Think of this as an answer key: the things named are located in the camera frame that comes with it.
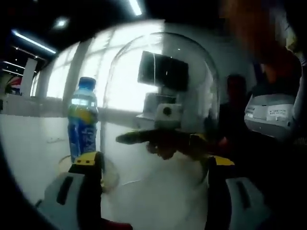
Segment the plastic bottle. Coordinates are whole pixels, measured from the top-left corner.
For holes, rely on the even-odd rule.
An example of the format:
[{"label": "plastic bottle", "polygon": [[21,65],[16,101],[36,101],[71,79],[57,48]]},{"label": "plastic bottle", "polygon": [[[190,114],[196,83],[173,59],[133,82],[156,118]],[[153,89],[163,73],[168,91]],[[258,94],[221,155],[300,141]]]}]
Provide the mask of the plastic bottle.
[{"label": "plastic bottle", "polygon": [[96,80],[81,77],[79,88],[72,96],[68,109],[68,136],[71,162],[83,153],[96,151],[97,98],[93,92]]}]

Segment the ceiling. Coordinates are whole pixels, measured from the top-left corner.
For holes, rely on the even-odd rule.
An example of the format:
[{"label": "ceiling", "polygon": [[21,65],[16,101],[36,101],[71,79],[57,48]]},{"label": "ceiling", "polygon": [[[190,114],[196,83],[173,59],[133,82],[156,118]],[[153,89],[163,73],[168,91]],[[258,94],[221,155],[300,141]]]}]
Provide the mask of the ceiling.
[{"label": "ceiling", "polygon": [[[207,28],[220,27],[216,0],[137,0],[142,14],[136,16],[129,0],[11,0],[4,11],[3,61],[24,67],[28,58],[38,60],[39,71],[55,57],[43,49],[12,35],[12,30],[60,52],[66,47],[92,37],[110,26],[146,19],[188,23]],[[55,29],[59,17],[69,19],[68,26]],[[3,69],[22,73],[14,65],[2,63]]]}]

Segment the sticker label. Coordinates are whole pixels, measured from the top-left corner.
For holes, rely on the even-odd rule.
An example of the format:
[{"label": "sticker label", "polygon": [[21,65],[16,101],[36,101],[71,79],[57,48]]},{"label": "sticker label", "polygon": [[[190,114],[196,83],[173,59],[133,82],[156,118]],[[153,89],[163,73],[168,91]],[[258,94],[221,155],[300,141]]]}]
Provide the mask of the sticker label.
[{"label": "sticker label", "polygon": [[267,116],[288,118],[291,114],[292,104],[278,104],[268,106]]},{"label": "sticker label", "polygon": [[83,153],[96,151],[97,114],[85,109],[70,111],[68,136],[71,149],[71,161]]}]

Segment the computer monitor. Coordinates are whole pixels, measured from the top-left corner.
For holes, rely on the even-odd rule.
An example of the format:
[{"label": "computer monitor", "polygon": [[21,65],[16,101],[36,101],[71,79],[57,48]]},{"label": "computer monitor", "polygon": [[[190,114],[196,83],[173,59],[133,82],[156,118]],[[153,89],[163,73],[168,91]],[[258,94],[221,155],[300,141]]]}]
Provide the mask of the computer monitor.
[{"label": "computer monitor", "polygon": [[188,69],[188,64],[183,61],[143,51],[138,82],[186,91],[189,81]]}]

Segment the table surface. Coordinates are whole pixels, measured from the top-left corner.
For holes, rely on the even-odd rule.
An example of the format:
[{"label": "table surface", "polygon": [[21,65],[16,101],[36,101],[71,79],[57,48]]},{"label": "table surface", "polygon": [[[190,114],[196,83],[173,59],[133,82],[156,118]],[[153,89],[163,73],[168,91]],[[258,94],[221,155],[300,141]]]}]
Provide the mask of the table surface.
[{"label": "table surface", "polygon": [[[59,161],[70,154],[66,118],[0,115],[0,138],[9,168],[30,203],[44,198],[59,174]],[[97,149],[100,123],[97,124]],[[118,186],[102,195],[102,217],[128,222],[137,230],[203,230],[207,184],[201,166],[181,154],[164,161],[145,144],[123,145],[115,137],[131,131],[105,125],[102,152],[115,166]]]}]

